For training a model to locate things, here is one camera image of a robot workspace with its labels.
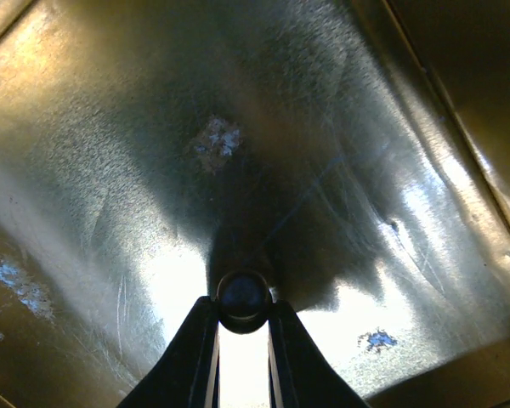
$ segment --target metal wall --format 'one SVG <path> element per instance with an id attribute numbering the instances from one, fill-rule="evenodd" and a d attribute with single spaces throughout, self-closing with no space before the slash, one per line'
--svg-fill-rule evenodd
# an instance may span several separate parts
<path id="1" fill-rule="evenodd" d="M 415 3 L 0 2 L 0 395 L 114 406 L 248 263 L 374 406 L 510 400 L 510 75 Z M 267 398 L 247 345 L 224 406 Z"/>

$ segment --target metal sheet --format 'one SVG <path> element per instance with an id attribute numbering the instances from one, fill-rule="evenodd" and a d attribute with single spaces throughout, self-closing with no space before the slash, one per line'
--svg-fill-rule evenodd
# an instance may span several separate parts
<path id="1" fill-rule="evenodd" d="M 510 223 L 510 0 L 390 2 Z"/>
<path id="2" fill-rule="evenodd" d="M 510 338 L 470 157 L 376 0 L 41 1 L 0 43 L 0 394 L 113 406 L 240 262 L 364 396 Z"/>

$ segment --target round knob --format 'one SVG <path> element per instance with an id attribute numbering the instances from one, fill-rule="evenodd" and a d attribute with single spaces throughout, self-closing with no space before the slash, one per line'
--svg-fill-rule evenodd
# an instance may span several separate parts
<path id="1" fill-rule="evenodd" d="M 227 274 L 218 286 L 219 319 L 231 332 L 255 332 L 268 317 L 272 304 L 264 278 L 251 270 Z"/>

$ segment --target scratch mark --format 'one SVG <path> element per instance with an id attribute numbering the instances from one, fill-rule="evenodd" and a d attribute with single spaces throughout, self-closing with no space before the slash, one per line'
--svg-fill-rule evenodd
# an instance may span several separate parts
<path id="1" fill-rule="evenodd" d="M 122 324 L 127 321 L 127 277 L 123 276 L 123 290 L 122 290 Z"/>
<path id="2" fill-rule="evenodd" d="M 244 264 L 249 264 L 249 262 L 252 261 L 252 258 L 261 251 L 264 246 L 278 233 L 279 230 L 283 228 L 285 224 L 287 224 L 287 221 L 291 219 L 297 212 L 300 210 L 300 207 L 304 204 L 306 200 L 312 195 L 312 193 L 317 190 L 319 187 L 321 180 L 332 170 L 333 167 L 335 167 L 338 163 L 343 161 L 342 156 L 337 156 L 331 159 L 326 167 L 321 171 L 319 176 L 314 180 L 314 182 L 300 195 L 300 197 L 297 200 L 297 203 L 293 206 L 293 208 L 275 225 L 275 227 L 266 235 L 266 237 L 263 239 L 261 244 L 255 249 L 255 251 L 252 252 L 252 255 L 249 256 L 246 261 L 244 261 Z"/>
<path id="3" fill-rule="evenodd" d="M 108 188 L 105 190 L 104 196 L 102 197 L 102 200 L 100 202 L 98 214 L 96 215 L 96 217 L 93 218 L 93 224 L 88 227 L 87 234 L 85 235 L 87 237 L 87 245 L 86 246 L 84 245 L 84 242 L 83 242 L 83 236 L 81 237 L 81 246 L 82 246 L 83 252 L 86 252 L 86 249 L 90 247 L 90 243 L 94 239 L 94 235 L 96 234 L 96 230 L 99 226 L 99 223 L 102 222 L 102 220 L 105 216 L 105 211 L 107 209 L 109 199 L 110 199 L 110 189 Z"/>
<path id="4" fill-rule="evenodd" d="M 121 357 L 122 357 L 122 343 L 121 343 L 121 322 L 119 320 L 119 308 L 121 307 L 122 283 L 123 277 L 121 278 L 121 282 L 119 283 L 119 290 L 117 291 L 117 340 L 119 341 L 119 355 Z"/>
<path id="5" fill-rule="evenodd" d="M 431 274 L 433 275 L 434 279 L 436 280 L 436 282 L 438 283 L 439 285 L 439 292 L 442 294 L 442 296 L 444 296 L 445 294 L 445 291 L 444 291 L 444 286 L 442 285 L 442 281 L 440 280 L 438 274 L 436 272 L 434 272 L 434 269 L 433 269 L 433 266 L 431 265 L 431 263 L 428 261 L 428 251 L 429 251 L 429 245 L 427 245 L 427 248 L 425 249 L 425 251 L 422 253 L 422 257 L 423 257 L 423 264 L 422 264 L 422 267 L 419 269 L 420 273 L 425 276 L 424 272 L 425 272 L 425 269 L 426 267 L 428 266 L 428 270 L 431 272 Z"/>

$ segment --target blue paint spot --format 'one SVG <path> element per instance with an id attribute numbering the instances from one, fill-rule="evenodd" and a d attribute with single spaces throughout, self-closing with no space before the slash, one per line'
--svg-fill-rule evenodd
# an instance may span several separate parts
<path id="1" fill-rule="evenodd" d="M 53 318 L 53 307 L 48 298 L 46 286 L 33 282 L 22 268 L 2 261 L 0 281 L 9 288 L 34 315 L 46 319 Z"/>
<path id="2" fill-rule="evenodd" d="M 367 343 L 366 351 L 376 351 L 380 353 L 382 349 L 395 346 L 397 341 L 389 336 L 384 330 L 378 329 L 373 333 L 365 333 L 359 336 L 358 344 Z"/>

